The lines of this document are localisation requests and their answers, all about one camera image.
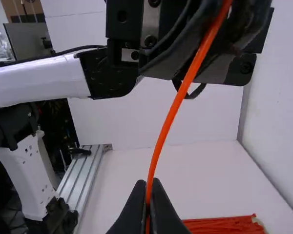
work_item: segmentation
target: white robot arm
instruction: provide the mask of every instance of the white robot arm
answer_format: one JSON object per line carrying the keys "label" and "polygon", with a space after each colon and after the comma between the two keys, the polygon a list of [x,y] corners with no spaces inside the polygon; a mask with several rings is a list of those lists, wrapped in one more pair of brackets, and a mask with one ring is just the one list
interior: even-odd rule
{"label": "white robot arm", "polygon": [[19,103],[91,96],[74,54],[0,67],[0,108]]}

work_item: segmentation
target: black mount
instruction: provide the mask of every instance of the black mount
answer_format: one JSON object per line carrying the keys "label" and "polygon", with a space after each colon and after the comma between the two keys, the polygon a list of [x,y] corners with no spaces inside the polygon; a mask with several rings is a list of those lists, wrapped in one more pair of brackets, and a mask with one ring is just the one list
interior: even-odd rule
{"label": "black mount", "polygon": [[28,234],[72,234],[78,223],[78,212],[70,211],[63,198],[54,197],[47,205],[43,221],[25,219]]}
{"label": "black mount", "polygon": [[154,178],[151,207],[145,203],[146,182],[138,180],[116,222],[106,234],[144,234],[150,216],[151,234],[190,234],[176,213],[159,179]]}

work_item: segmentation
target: cable bundle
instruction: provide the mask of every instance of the cable bundle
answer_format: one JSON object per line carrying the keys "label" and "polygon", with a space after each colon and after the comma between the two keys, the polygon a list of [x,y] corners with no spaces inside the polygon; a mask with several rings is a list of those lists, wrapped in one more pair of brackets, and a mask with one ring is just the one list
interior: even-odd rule
{"label": "cable bundle", "polygon": [[192,234],[265,234],[264,228],[253,222],[256,214],[228,218],[186,219],[184,225]]}

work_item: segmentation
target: screw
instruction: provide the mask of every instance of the screw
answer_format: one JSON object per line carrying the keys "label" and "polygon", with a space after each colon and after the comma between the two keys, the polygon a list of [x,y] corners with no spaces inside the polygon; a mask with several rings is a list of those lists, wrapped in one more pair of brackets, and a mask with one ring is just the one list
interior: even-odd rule
{"label": "screw", "polygon": [[134,51],[131,53],[131,58],[133,60],[138,60],[139,59],[139,52],[138,51]]}
{"label": "screw", "polygon": [[155,36],[149,35],[145,39],[145,45],[147,48],[152,48],[157,43],[157,38]]}
{"label": "screw", "polygon": [[242,62],[240,66],[240,72],[242,74],[249,74],[253,71],[254,67],[250,62]]}
{"label": "screw", "polygon": [[148,3],[151,7],[158,7],[161,3],[161,0],[148,0]]}

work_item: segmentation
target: white panel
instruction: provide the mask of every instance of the white panel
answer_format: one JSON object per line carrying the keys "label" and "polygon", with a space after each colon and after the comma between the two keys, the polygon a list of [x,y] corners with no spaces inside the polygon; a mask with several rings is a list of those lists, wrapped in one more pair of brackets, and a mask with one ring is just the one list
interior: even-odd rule
{"label": "white panel", "polygon": [[264,52],[245,92],[240,135],[293,207],[293,0],[273,3]]}
{"label": "white panel", "polygon": [[106,45],[105,13],[46,18],[46,23],[57,52],[82,45]]}
{"label": "white panel", "polygon": [[[108,152],[81,222],[80,234],[105,234],[153,149]],[[293,234],[293,211],[237,141],[165,147],[156,176],[181,219],[257,214],[268,234]]]}
{"label": "white panel", "polygon": [[[80,144],[112,143],[114,149],[152,147],[176,95],[171,82],[145,78],[126,97],[69,101]],[[242,88],[208,85],[196,100],[185,100],[168,144],[235,140]]]}
{"label": "white panel", "polygon": [[45,16],[68,16],[105,11],[104,0],[41,0]]}

